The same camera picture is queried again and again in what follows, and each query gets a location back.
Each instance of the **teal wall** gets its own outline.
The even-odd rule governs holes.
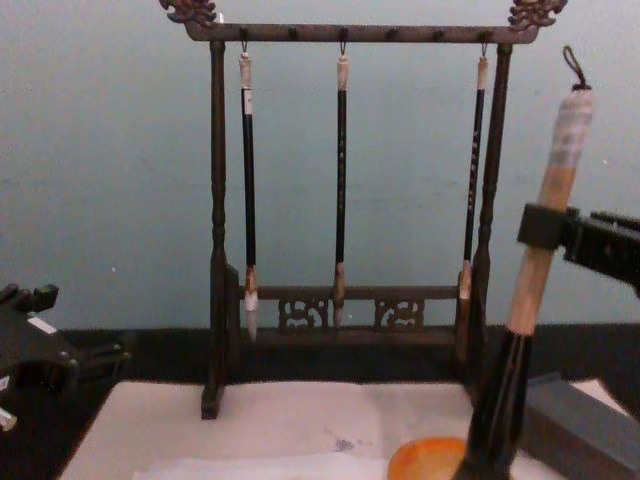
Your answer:
[[[227,21],[505,25],[510,2],[220,0]],[[211,250],[209,58],[157,1],[4,2],[0,283],[61,287],[61,328],[205,326]],[[571,43],[597,92],[573,203],[640,216],[640,3],[573,0],[515,49],[491,244],[502,323]],[[263,284],[330,284],[337,45],[250,45]],[[239,46],[227,49],[227,251],[244,271]],[[349,45],[346,272],[351,284],[454,284],[479,47]],[[495,49],[490,50],[491,67]],[[488,125],[488,109],[485,125]],[[544,323],[634,322],[632,291],[560,261]],[[368,322],[370,305],[347,305]],[[263,322],[275,321],[263,305]],[[452,305],[429,305],[451,323]]]

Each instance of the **ink stain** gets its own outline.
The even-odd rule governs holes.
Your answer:
[[[353,443],[342,438],[336,439],[336,452],[347,452],[353,450]]]

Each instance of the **wooden post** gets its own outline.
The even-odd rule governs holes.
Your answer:
[[[472,398],[475,398],[477,386],[480,384],[483,372],[487,289],[489,287],[489,272],[491,269],[489,240],[493,223],[493,202],[496,197],[498,172],[500,170],[502,133],[504,130],[509,64],[512,51],[512,45],[498,45],[498,62],[496,65],[493,105],[491,107],[489,139],[487,141],[487,156],[482,184],[482,209],[480,210],[480,226],[478,228],[478,247],[473,257],[471,279],[471,311],[465,370],[467,386],[471,387]]]
[[[210,270],[209,378],[202,393],[202,418],[218,416],[220,399],[227,380],[227,304],[224,250],[226,190],[224,42],[209,44],[211,50],[211,194],[213,210],[213,252]]]

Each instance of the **felt mat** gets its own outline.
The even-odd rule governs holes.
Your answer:
[[[577,386],[621,410],[597,381]],[[117,385],[62,478],[382,480],[402,444],[464,438],[472,414],[457,384],[229,386],[214,421],[200,420],[201,393],[195,385]],[[523,452],[512,473],[563,478]]]

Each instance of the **black brush handle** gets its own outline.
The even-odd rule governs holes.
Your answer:
[[[251,90],[242,89],[242,139],[244,147],[244,201],[247,241],[247,266],[256,264],[256,213],[253,167],[253,115],[247,111]]]
[[[471,167],[469,169],[469,196],[467,198],[467,223],[464,237],[464,259],[469,261],[471,260],[471,250],[473,248],[473,223],[476,214],[480,142],[482,140],[482,117],[484,114],[484,92],[484,90],[478,90],[476,94],[476,113],[473,122],[473,146],[471,149]]]
[[[490,475],[487,478],[509,478],[522,429],[531,341],[530,335],[506,331],[471,420],[461,470],[482,472]]]
[[[336,263],[344,261],[345,207],[347,194],[347,92],[338,91],[338,210]]]

